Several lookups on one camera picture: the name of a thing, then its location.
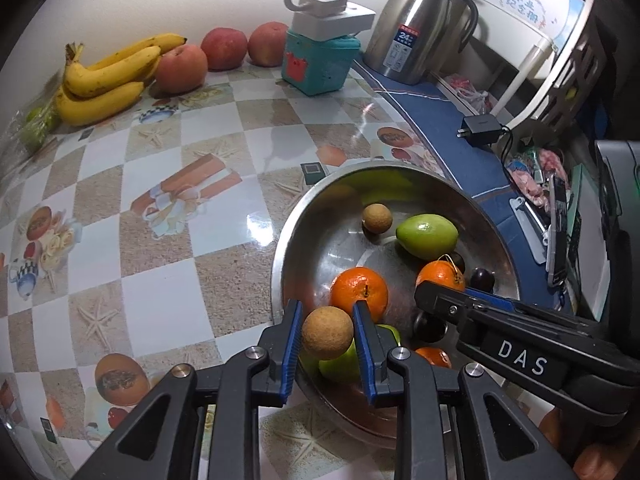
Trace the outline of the green apple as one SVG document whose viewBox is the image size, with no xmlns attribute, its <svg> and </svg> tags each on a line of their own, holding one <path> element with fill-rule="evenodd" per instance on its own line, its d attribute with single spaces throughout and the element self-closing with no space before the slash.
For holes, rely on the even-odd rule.
<svg viewBox="0 0 640 480">
<path fill-rule="evenodd" d="M 339 384 L 351 384 L 360 381 L 360 368 L 355 341 L 352 341 L 345 353 L 334 360 L 319 361 L 319 372 L 326 379 Z"/>
</svg>

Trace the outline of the dark cherry with stem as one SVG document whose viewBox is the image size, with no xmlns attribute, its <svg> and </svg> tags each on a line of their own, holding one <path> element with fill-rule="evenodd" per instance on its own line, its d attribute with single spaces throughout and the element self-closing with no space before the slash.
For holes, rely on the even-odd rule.
<svg viewBox="0 0 640 480">
<path fill-rule="evenodd" d="M 436 344 L 446 336 L 447 330 L 447 321 L 444 318 L 418 311 L 412 321 L 411 344 L 413 348 Z"/>
</svg>

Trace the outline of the red apple middle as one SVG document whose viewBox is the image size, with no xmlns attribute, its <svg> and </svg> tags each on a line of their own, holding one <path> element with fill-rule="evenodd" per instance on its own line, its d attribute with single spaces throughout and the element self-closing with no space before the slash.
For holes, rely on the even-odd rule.
<svg viewBox="0 0 640 480">
<path fill-rule="evenodd" d="M 237 29 L 216 27 L 201 42 L 209 70 L 234 70 L 247 54 L 246 36 Z"/>
</svg>

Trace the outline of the large orange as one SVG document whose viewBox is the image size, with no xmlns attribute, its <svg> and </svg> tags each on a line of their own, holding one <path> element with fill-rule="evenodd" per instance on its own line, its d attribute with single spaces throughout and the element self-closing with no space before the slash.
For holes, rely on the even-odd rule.
<svg viewBox="0 0 640 480">
<path fill-rule="evenodd" d="M 352 314 L 357 301 L 367 303 L 372 321 L 381 322 L 388 306 L 388 288 L 384 278 L 365 266 L 342 272 L 330 288 L 329 305 Z"/>
</svg>

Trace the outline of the steel bowl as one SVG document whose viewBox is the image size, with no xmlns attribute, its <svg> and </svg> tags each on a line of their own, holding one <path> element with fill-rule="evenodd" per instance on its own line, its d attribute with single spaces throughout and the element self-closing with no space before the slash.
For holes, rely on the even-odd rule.
<svg viewBox="0 0 640 480">
<path fill-rule="evenodd" d="M 271 310 L 280 321 L 288 300 L 306 312 L 330 302 L 338 274 L 365 266 L 380 274 L 388 288 L 384 323 L 398 329 L 402 341 L 412 333 L 414 281 L 423 264 L 402 248 L 395 232 L 363 231 L 361 211 L 382 203 L 401 224 L 414 214 L 440 214 L 458 229 L 456 251 L 466 270 L 495 275 L 495 292 L 520 296 L 520 284 L 506 243 L 495 223 L 471 196 L 431 172 L 402 162 L 358 162 L 336 170 L 312 186 L 285 221 L 271 271 Z"/>
</svg>

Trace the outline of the yellow banana bunch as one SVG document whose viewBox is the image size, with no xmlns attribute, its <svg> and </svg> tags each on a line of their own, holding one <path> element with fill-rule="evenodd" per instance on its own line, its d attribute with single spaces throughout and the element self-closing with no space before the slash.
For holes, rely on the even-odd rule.
<svg viewBox="0 0 640 480">
<path fill-rule="evenodd" d="M 63 78 L 53 97 L 56 114 L 66 125 L 83 127 L 132 107 L 154 78 L 162 55 L 185 45 L 186 37 L 165 32 L 85 65 L 84 46 L 66 44 Z"/>
</svg>

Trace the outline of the black power adapter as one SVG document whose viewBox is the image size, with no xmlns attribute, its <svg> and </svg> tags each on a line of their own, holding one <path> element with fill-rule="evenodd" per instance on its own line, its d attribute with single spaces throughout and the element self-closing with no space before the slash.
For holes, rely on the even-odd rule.
<svg viewBox="0 0 640 480">
<path fill-rule="evenodd" d="M 504 133 L 503 125 L 491 114 L 472 115 L 462 118 L 457 137 L 473 148 L 495 144 Z"/>
</svg>

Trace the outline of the small orange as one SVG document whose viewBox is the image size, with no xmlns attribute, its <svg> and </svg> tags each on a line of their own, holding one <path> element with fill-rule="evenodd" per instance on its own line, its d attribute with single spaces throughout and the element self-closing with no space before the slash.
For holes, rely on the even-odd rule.
<svg viewBox="0 0 640 480">
<path fill-rule="evenodd" d="M 434 283 L 457 292 L 465 291 L 465 278 L 462 271 L 454 263 L 450 255 L 445 254 L 427 263 L 416 277 L 416 286 L 423 282 Z"/>
</svg>

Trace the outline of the green mango-shaped fruit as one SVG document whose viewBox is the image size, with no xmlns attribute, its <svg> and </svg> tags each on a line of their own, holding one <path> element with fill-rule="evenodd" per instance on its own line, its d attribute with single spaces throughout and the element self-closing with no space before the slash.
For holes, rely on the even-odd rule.
<svg viewBox="0 0 640 480">
<path fill-rule="evenodd" d="M 433 261 L 456 248 L 459 233 L 456 226 L 439 214 L 416 214 L 396 229 L 396 238 L 415 257 Z"/>
</svg>

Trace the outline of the white chair frame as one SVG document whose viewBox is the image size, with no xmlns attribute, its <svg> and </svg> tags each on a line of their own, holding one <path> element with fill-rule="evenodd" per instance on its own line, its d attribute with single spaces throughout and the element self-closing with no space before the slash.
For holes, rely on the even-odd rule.
<svg viewBox="0 0 640 480">
<path fill-rule="evenodd" d="M 585 0 L 562 48 L 526 21 L 492 3 L 480 4 L 483 17 L 474 38 L 480 40 L 516 75 L 492 106 L 491 114 L 506 117 L 506 104 L 524 81 L 537 85 L 534 96 L 508 121 L 512 130 L 526 120 L 536 120 L 552 130 L 560 130 L 573 120 L 598 81 L 606 55 L 596 21 L 591 16 L 594 0 Z"/>
</svg>

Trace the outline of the red apple right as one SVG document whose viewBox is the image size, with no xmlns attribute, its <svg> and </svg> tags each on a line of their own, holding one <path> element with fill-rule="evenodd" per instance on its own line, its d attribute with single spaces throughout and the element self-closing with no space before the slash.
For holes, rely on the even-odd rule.
<svg viewBox="0 0 640 480">
<path fill-rule="evenodd" d="M 250 35 L 247 53 L 250 62 L 262 67 L 277 67 L 283 62 L 288 25 L 268 22 L 259 25 Z"/>
</svg>

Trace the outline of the steel thermos kettle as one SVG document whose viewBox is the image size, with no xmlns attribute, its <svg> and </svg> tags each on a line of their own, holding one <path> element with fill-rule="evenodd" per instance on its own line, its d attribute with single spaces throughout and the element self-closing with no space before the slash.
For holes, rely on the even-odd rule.
<svg viewBox="0 0 640 480">
<path fill-rule="evenodd" d="M 458 49 L 475 32 L 480 14 L 473 0 L 460 0 L 469 10 Z M 373 29 L 363 63 L 402 84 L 417 84 L 432 64 L 450 25 L 452 0 L 388 0 Z"/>
</svg>

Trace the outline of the red apple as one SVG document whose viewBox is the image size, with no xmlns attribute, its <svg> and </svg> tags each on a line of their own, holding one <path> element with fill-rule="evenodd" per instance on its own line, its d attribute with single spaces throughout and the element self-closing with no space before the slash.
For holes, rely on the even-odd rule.
<svg viewBox="0 0 640 480">
<path fill-rule="evenodd" d="M 247 53 L 250 62 L 262 67 L 277 67 L 283 62 L 288 25 L 268 22 L 259 25 L 250 35 Z"/>
<path fill-rule="evenodd" d="M 209 70 L 234 70 L 247 54 L 246 36 L 237 29 L 216 27 L 201 42 Z"/>
<path fill-rule="evenodd" d="M 207 71 L 205 52 L 195 44 L 185 44 L 162 56 L 155 81 L 161 92 L 179 94 L 204 84 Z"/>
</svg>

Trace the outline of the pink plastic bag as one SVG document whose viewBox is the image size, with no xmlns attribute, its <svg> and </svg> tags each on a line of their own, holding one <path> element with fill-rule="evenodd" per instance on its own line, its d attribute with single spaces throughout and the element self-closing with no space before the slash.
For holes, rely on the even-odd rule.
<svg viewBox="0 0 640 480">
<path fill-rule="evenodd" d="M 551 177 L 560 179 L 565 191 L 570 192 L 570 182 L 562 164 L 562 157 L 546 148 L 529 148 L 524 153 L 506 159 L 506 170 L 518 190 L 536 208 L 550 211 L 549 181 Z"/>
</svg>

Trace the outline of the red apple left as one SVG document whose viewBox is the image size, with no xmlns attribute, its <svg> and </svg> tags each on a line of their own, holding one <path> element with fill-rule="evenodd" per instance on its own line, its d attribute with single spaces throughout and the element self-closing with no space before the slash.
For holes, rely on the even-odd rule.
<svg viewBox="0 0 640 480">
<path fill-rule="evenodd" d="M 195 44 L 185 44 L 162 56 L 155 81 L 161 92 L 179 94 L 204 84 L 207 71 L 205 52 Z"/>
</svg>

